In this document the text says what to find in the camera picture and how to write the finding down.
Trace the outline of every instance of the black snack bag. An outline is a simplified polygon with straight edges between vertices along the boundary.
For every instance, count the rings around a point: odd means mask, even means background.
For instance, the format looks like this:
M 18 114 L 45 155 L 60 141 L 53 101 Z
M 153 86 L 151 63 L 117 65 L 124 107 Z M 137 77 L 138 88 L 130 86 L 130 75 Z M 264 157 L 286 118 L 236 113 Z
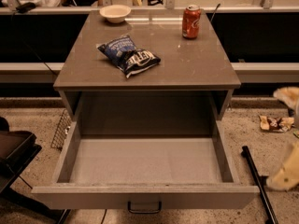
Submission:
M 128 78 L 160 62 L 160 58 L 145 49 L 138 49 L 129 35 L 97 46 Z

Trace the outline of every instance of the floor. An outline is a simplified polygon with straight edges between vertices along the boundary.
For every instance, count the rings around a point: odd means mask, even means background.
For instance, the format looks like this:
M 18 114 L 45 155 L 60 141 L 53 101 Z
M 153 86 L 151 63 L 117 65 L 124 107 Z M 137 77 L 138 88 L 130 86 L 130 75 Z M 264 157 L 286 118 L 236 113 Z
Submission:
M 10 130 L 31 131 L 37 137 L 36 142 L 42 146 L 40 153 L 21 175 L 32 186 L 47 186 L 51 182 L 61 152 L 53 139 L 57 127 L 61 127 L 64 112 L 60 98 L 0 99 L 0 116 L 8 120 Z M 271 97 L 235 97 L 222 120 L 225 141 L 233 154 L 235 167 L 243 185 L 254 185 L 254 182 L 246 160 L 240 155 L 242 146 L 249 147 L 259 174 L 269 175 L 278 167 L 286 147 L 298 140 L 293 135 L 294 128 L 286 133 L 263 132 L 260 129 L 259 115 L 272 118 L 288 117 L 288 110 L 285 105 Z M 34 198 L 31 190 L 20 179 L 16 180 L 12 188 Z M 288 192 L 266 190 L 278 222 L 298 223 L 299 188 Z M 104 213 L 105 210 L 73 210 L 64 223 L 101 223 Z M 237 210 L 162 210 L 156 215 L 132 215 L 126 210 L 107 210 L 104 223 L 251 224 L 265 221 L 266 213 L 260 197 L 257 196 L 245 208 Z M 0 223 L 50 224 L 55 221 L 0 200 Z

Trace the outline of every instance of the can top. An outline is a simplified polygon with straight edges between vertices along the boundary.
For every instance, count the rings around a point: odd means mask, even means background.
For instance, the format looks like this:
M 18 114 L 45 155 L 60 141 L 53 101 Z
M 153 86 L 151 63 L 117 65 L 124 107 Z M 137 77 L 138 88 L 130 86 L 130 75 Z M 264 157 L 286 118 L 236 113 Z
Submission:
M 199 10 L 199 6 L 197 6 L 197 5 L 188 5 L 187 9 L 190 10 L 190 11 L 196 11 L 196 10 Z

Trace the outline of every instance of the black drawer handle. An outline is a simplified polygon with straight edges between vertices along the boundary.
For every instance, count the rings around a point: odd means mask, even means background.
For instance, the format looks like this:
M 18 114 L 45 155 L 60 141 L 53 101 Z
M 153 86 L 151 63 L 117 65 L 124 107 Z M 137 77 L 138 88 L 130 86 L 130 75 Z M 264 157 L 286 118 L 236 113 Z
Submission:
M 162 209 L 162 203 L 159 202 L 157 210 L 134 210 L 131 208 L 131 202 L 128 202 L 128 211 L 132 214 L 158 214 Z

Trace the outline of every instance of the brown desk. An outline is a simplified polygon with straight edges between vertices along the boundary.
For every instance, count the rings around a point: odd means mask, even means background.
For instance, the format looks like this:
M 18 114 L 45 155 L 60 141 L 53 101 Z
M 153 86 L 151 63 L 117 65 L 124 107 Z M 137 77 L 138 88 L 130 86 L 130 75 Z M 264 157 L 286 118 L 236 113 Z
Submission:
M 242 208 L 258 194 L 239 184 L 221 118 L 240 82 L 205 13 L 181 35 L 182 10 L 133 10 L 110 24 L 86 20 L 54 87 L 73 120 L 50 187 L 51 208 Z M 161 58 L 126 78 L 96 44 L 129 35 Z

